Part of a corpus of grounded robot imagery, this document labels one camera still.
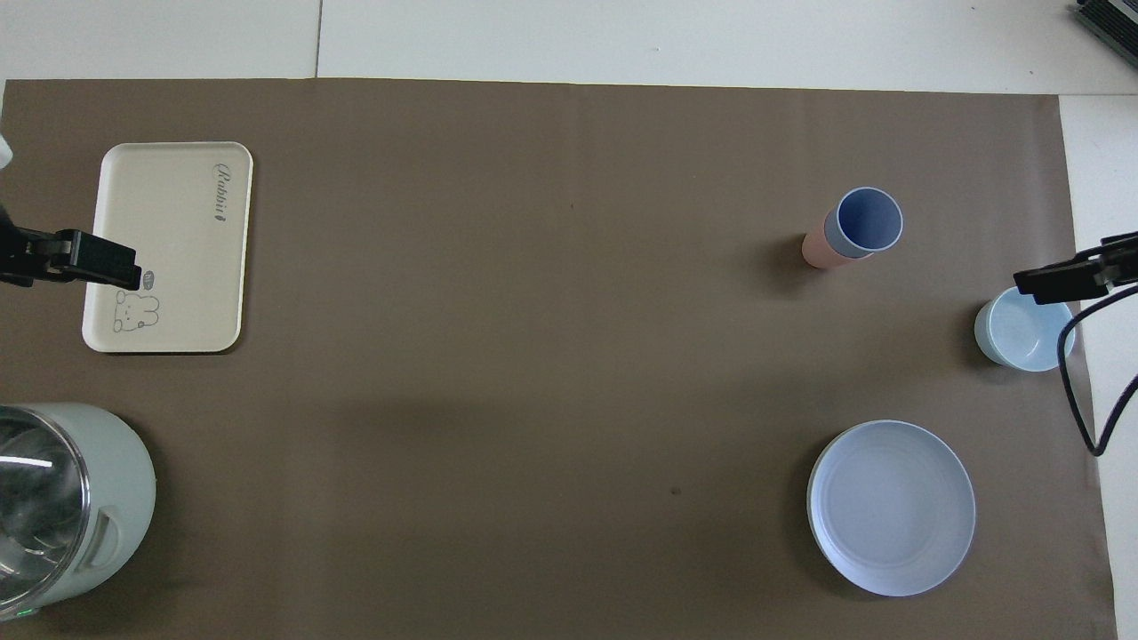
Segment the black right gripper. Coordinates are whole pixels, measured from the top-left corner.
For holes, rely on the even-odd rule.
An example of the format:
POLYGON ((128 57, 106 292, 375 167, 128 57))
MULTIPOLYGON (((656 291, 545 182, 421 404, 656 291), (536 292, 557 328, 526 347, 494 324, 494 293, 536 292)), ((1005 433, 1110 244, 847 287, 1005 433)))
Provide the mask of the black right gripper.
POLYGON ((1105 236, 1098 256, 1077 255, 1049 266, 1014 273, 1021 295, 1038 305, 1099 300, 1112 289, 1138 284, 1138 231, 1105 236))

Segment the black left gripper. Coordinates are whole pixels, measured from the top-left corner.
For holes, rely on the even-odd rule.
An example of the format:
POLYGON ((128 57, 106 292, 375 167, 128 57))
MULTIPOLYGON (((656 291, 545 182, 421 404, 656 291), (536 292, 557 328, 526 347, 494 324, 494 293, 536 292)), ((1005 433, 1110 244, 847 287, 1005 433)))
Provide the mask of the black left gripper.
POLYGON ((44 252, 57 240, 61 251, 53 253, 53 268, 63 276, 126 292, 140 288, 142 268, 137 264, 134 248, 77 229, 65 229, 55 236, 0 227, 0 281, 20 287, 32 287, 36 281, 60 281, 60 274, 50 271, 52 252, 44 252))

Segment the blue plastic cup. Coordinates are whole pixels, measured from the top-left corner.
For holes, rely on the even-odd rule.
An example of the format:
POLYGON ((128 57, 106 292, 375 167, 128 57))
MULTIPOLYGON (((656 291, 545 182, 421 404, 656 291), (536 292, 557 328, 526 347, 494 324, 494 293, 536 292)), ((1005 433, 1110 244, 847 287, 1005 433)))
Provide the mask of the blue plastic cup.
POLYGON ((843 259, 869 259, 902 238, 905 215, 893 196, 864 186, 842 195, 822 223, 822 239, 843 259))

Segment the pink plastic cup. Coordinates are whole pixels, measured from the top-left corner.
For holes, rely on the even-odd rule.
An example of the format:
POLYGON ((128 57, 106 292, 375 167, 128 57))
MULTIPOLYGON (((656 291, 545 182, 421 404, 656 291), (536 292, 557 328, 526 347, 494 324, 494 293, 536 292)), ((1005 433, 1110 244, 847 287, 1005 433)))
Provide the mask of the pink plastic cup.
POLYGON ((833 251, 833 247, 830 246, 824 221, 805 235, 801 244, 801 254, 805 263, 817 268, 817 270, 832 270, 833 268, 846 266, 846 263, 849 262, 846 255, 833 251))

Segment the cream rabbit print tray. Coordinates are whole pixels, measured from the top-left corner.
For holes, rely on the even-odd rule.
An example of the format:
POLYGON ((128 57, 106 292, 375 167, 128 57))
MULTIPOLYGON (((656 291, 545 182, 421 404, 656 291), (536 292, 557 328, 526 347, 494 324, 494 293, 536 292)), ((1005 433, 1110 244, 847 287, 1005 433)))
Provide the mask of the cream rabbit print tray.
POLYGON ((137 252, 140 284, 88 284, 82 336, 107 354, 216 354, 244 330, 253 157, 236 141, 119 143, 93 230, 137 252))

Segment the light blue bowl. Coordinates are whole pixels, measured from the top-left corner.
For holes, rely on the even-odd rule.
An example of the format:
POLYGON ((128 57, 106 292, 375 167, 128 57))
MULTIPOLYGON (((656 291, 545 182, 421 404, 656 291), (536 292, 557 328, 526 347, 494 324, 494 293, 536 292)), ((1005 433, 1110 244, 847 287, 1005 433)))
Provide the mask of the light blue bowl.
POLYGON ((1033 296, 1011 287, 979 309, 973 336, 995 364, 1048 372, 1058 367, 1058 336, 1072 319, 1067 304, 1037 304, 1033 296))

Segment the pale green cooking pot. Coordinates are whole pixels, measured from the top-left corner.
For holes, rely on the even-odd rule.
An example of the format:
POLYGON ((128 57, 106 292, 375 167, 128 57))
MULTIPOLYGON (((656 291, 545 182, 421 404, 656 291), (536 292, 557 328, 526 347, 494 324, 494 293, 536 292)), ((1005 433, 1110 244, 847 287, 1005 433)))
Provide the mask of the pale green cooking pot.
POLYGON ((0 613, 0 623, 101 586, 127 563, 150 526, 157 498, 152 460, 139 435, 118 416, 89 404, 18 407, 57 426, 75 448, 88 509, 74 559, 39 598, 0 613))

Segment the glass pot lid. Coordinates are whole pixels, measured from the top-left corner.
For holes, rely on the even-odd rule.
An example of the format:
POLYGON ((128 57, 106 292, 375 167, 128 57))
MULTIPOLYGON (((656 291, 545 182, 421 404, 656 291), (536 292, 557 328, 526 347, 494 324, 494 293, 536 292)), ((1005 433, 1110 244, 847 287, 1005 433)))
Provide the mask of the glass pot lid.
POLYGON ((72 442, 18 407, 0 407, 0 613, 61 579, 85 528, 86 490, 72 442))

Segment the grey vented device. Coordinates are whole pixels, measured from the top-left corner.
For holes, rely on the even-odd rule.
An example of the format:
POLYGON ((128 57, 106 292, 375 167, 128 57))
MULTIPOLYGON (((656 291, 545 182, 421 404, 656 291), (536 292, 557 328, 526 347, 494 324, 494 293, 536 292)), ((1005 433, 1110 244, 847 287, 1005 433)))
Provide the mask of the grey vented device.
POLYGON ((1138 0, 1077 0, 1077 20, 1138 68, 1138 0))

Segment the lavender blue plate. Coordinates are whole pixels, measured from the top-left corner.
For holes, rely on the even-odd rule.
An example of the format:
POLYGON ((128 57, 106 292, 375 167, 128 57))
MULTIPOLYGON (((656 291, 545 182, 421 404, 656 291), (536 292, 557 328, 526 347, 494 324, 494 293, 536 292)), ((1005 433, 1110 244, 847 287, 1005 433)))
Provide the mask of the lavender blue plate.
POLYGON ((931 430, 897 419, 861 422, 830 441, 805 501, 814 543, 834 571, 887 598, 951 579, 978 524, 960 458, 931 430))

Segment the brown paper table mat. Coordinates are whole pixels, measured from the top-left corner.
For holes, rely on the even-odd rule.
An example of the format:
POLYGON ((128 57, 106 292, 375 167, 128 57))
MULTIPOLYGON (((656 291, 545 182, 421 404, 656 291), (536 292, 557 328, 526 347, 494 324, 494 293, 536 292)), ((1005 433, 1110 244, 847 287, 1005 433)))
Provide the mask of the brown paper table mat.
POLYGON ((81 284, 0 284, 0 404, 96 404, 157 507, 1 640, 1104 640, 1097 462, 1055 374, 973 339, 1077 251, 1048 96, 379 80, 5 88, 13 222, 88 228, 125 142, 251 150, 244 331, 112 356, 81 284), (817 270, 853 188, 902 238, 817 270), (875 596, 807 517, 838 434, 942 438, 978 502, 941 586, 875 596))

